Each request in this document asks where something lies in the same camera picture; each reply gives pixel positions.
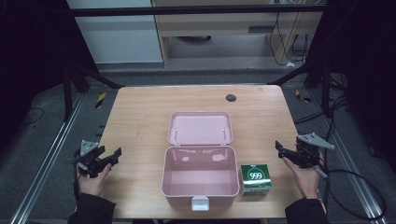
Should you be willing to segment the person's right hand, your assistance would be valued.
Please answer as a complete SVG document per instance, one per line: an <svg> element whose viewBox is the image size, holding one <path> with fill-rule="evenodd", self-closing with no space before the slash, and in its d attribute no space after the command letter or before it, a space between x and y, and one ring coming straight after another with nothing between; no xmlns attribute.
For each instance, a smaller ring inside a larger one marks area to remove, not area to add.
<svg viewBox="0 0 396 224"><path fill-rule="evenodd" d="M300 168L288 158L283 158L283 162L292 171L296 185L302 196L306 199L318 198L318 184L321 177L320 168L318 166L310 168Z"/></svg>

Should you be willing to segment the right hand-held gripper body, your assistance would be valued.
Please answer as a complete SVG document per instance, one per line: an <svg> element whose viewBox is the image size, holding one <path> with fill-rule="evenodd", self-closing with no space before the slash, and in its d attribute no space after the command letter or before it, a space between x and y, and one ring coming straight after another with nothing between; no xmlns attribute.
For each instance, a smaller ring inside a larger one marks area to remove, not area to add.
<svg viewBox="0 0 396 224"><path fill-rule="evenodd" d="M296 138L296 149L302 159L297 162L297 165L303 169L319 165L319 150L321 148L334 149L334 145L315 133L298 135Z"/></svg>

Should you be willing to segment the white cabinet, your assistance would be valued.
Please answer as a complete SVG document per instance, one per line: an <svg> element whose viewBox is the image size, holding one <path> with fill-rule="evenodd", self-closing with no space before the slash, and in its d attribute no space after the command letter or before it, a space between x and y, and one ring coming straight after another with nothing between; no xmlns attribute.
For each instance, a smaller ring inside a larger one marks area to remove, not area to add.
<svg viewBox="0 0 396 224"><path fill-rule="evenodd" d="M66 0L71 9L151 7L150 0ZM161 63L153 16L76 17L97 64Z"/></svg>

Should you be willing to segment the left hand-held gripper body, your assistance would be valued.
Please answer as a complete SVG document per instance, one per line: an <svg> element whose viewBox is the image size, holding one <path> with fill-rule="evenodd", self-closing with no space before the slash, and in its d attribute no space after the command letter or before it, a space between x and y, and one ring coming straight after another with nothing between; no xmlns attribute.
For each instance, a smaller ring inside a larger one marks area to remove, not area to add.
<svg viewBox="0 0 396 224"><path fill-rule="evenodd" d="M74 163L84 175L90 178L97 177L107 166L102 159L93 155L97 147L99 144L96 142L82 140L79 149L75 152Z"/></svg>

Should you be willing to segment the black horizontal frame bar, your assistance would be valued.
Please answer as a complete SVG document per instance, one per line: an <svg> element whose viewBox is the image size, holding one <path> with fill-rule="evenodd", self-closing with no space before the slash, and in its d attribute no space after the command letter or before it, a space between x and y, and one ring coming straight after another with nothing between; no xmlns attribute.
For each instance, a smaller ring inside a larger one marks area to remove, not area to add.
<svg viewBox="0 0 396 224"><path fill-rule="evenodd" d="M258 5L258 6L192 6L192 7L124 7L70 9L74 17L146 16L230 13L319 12L327 5Z"/></svg>

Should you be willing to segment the green and white medicine box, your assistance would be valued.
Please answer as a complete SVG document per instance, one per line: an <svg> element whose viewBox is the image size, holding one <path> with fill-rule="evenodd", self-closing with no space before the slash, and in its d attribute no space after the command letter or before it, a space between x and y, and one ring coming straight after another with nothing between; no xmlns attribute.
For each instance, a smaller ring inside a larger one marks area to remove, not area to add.
<svg viewBox="0 0 396 224"><path fill-rule="evenodd" d="M265 197L273 186L267 164L241 165L240 181L242 196Z"/></svg>

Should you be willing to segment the black metal stand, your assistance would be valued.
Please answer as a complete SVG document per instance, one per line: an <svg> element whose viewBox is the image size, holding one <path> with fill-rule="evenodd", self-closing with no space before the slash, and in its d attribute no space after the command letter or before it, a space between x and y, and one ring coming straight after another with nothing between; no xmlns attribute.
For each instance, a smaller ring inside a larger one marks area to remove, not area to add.
<svg viewBox="0 0 396 224"><path fill-rule="evenodd" d="M299 76L302 73L307 73L304 80L304 85L308 89L316 87L321 84L321 108L325 115L329 118L330 112L330 64L324 59L307 60L305 64L294 69L284 77L275 81L269 82L269 85L281 86L287 81Z"/></svg>
<svg viewBox="0 0 396 224"><path fill-rule="evenodd" d="M98 72L78 63L69 63L63 70L64 121L69 120L73 112L71 85L74 84L78 92L87 92L90 89L85 76L92 77L111 89L122 88L122 85L101 76Z"/></svg>

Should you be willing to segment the person's left hand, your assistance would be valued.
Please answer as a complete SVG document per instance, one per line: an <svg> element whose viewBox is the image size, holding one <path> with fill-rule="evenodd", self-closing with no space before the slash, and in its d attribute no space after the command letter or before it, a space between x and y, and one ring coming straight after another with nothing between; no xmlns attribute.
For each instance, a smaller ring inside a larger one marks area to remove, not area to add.
<svg viewBox="0 0 396 224"><path fill-rule="evenodd" d="M110 173L111 169L112 165L109 163L95 178L87 177L83 175L79 169L77 169L76 174L78 178L78 193L100 196L106 177Z"/></svg>

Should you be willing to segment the pink plastic storage box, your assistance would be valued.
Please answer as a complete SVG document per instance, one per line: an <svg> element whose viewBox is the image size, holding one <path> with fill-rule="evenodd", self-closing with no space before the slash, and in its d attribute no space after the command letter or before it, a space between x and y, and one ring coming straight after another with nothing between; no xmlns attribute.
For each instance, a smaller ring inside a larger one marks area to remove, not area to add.
<svg viewBox="0 0 396 224"><path fill-rule="evenodd" d="M176 112L167 141L162 193L169 204L195 212L232 206L240 184L230 115Z"/></svg>

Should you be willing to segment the aluminium floor rail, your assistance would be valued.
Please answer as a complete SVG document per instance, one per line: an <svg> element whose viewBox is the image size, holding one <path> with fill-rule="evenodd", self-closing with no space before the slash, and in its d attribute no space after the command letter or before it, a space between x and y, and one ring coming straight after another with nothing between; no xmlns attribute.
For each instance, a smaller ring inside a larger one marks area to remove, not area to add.
<svg viewBox="0 0 396 224"><path fill-rule="evenodd" d="M72 104L72 112L69 118L63 122L59 132L57 133L54 141L52 142L49 151L43 160L39 170L37 171L35 178L27 190L23 200L15 211L14 215L9 221L9 224L25 224L38 196L40 195L54 163L56 162L59 153L61 152L64 142L70 133L70 130L75 123L78 113L81 109L81 105L85 99L85 93L78 93L75 102Z"/></svg>
<svg viewBox="0 0 396 224"><path fill-rule="evenodd" d="M347 148L335 129L332 119L321 115L321 120L326 127L326 139L334 144L334 152L338 156L343 168L341 173L346 173L349 181L361 202L366 216L371 224L389 224L386 219L387 203L379 189L369 180L365 180L357 164L352 160Z"/></svg>

